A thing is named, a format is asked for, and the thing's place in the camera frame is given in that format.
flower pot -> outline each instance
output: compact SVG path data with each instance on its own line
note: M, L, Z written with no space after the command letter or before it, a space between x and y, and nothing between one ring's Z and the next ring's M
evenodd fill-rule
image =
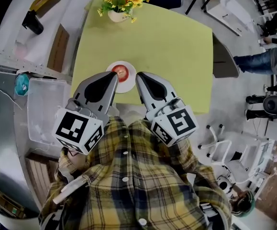
M128 16L126 16L126 15L124 14L124 12L117 13L117 12L115 12L114 10L110 10L110 11L108 12L108 16L109 16L109 18L110 18L112 21L114 21L114 22L116 22L116 23L118 23L118 22L123 22L123 21L125 21L126 19L128 19Z

yellow-green table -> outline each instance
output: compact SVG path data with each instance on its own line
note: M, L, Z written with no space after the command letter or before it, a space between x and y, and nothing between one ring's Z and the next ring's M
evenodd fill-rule
M104 72L113 62L130 62L137 72L147 71L170 81L177 94L196 114L207 113L211 101L212 31L176 12L144 3L121 23L107 14L99 17L101 0L93 0L83 28L72 94L86 78ZM137 88L116 94L116 103L140 104Z

teal object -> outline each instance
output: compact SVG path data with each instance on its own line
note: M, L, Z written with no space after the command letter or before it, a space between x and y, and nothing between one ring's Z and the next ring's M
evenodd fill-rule
M15 80L15 93L20 96L28 94L29 77L27 74L20 74Z

person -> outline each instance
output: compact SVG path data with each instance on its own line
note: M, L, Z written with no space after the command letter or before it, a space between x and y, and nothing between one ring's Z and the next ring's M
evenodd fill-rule
M237 193L237 197L230 200L232 205L232 214L237 217L245 217L249 215L255 208L255 199L251 191L242 191L235 184L233 190Z
M48 219L58 219L66 230L211 229L202 203L221 210L230 228L232 208L212 168L198 162L187 139L168 148L150 128L147 120L127 127L120 117L110 117L104 137L88 156L62 149L56 182L39 216L42 229ZM195 174L194 182L187 173ZM53 203L67 178L81 174L88 183Z
M264 85L264 89L266 92L277 92L277 85L272 86L272 87L266 87ZM266 98L266 95L252 95L252 96L247 96L245 101L248 104L257 104L257 103L263 103L264 99ZM267 113L265 110L245 110L245 117L247 120L249 119L254 119L254 118L277 118L277 115L272 115Z
M277 38L265 37L267 44L277 44ZM234 61L242 72L277 75L277 48L252 56L235 56Z

hand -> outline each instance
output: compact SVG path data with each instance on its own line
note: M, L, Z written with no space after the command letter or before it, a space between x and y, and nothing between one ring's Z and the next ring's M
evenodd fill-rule
M264 37L263 38L263 41L266 43L266 44L271 44L272 43L272 38L271 37Z

